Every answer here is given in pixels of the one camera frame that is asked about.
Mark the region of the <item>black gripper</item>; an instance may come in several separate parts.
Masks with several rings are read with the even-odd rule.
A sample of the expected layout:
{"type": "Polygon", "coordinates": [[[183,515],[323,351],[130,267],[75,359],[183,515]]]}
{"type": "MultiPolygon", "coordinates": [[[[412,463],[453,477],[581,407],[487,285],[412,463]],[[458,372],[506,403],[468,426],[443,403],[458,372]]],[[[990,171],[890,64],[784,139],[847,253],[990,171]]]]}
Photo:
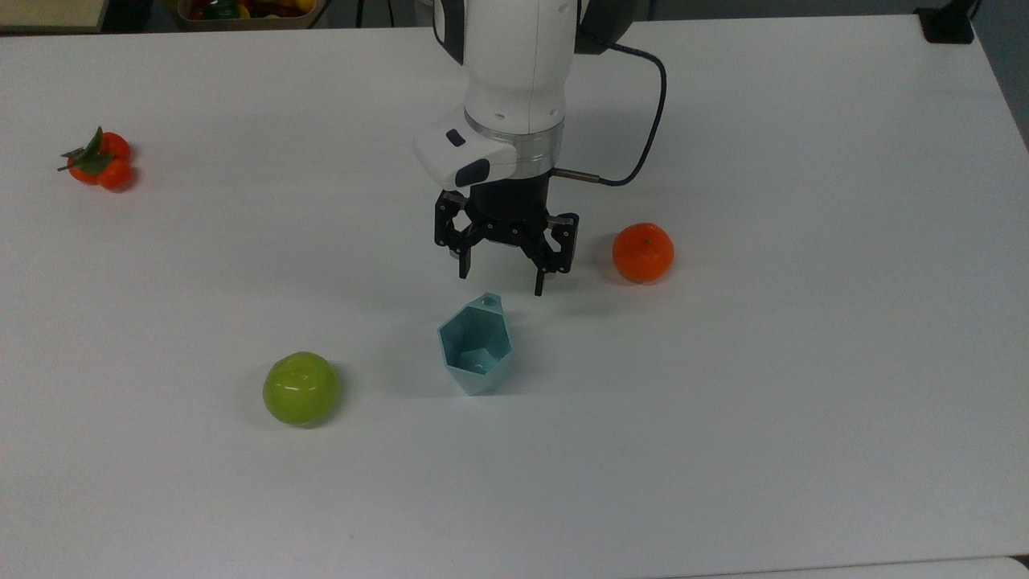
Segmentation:
{"type": "Polygon", "coordinates": [[[475,184],[468,198],[456,191],[441,191],[435,201],[434,242],[456,257],[460,279],[467,278],[473,248],[484,236],[505,244],[519,241],[536,267],[536,297],[543,296],[548,274],[571,272],[580,216],[549,216],[549,180],[551,175],[544,173],[532,179],[475,184]]]}

